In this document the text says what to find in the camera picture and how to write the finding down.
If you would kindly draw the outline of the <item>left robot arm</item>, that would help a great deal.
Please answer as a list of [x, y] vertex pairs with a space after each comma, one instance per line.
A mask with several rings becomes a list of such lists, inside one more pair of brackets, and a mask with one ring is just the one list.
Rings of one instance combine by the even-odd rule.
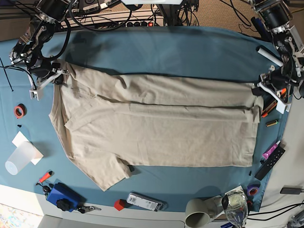
[[271, 57], [261, 48], [257, 52], [275, 63], [267, 73], [259, 76], [256, 87], [269, 93], [276, 101], [276, 110], [281, 114], [288, 112], [291, 106], [289, 96], [297, 89], [304, 96], [304, 44], [295, 26], [288, 6], [282, 0], [250, 0], [249, 4], [261, 19], [271, 42], [281, 59]]

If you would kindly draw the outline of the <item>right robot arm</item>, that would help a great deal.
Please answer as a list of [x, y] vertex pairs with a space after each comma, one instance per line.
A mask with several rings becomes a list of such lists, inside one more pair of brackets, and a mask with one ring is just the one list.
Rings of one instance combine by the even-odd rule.
[[[27, 73], [31, 85], [29, 91], [32, 99], [40, 100], [43, 89], [49, 84], [63, 83], [64, 75], [69, 71], [63, 69], [57, 59], [67, 48], [71, 26], [66, 18], [76, 0], [41, 0], [37, 5], [38, 13], [31, 19], [26, 32], [19, 38], [10, 52], [11, 65], [4, 68], [21, 69]], [[66, 39], [60, 52], [52, 57], [45, 57], [42, 48], [49, 42], [55, 32], [66, 24]]]

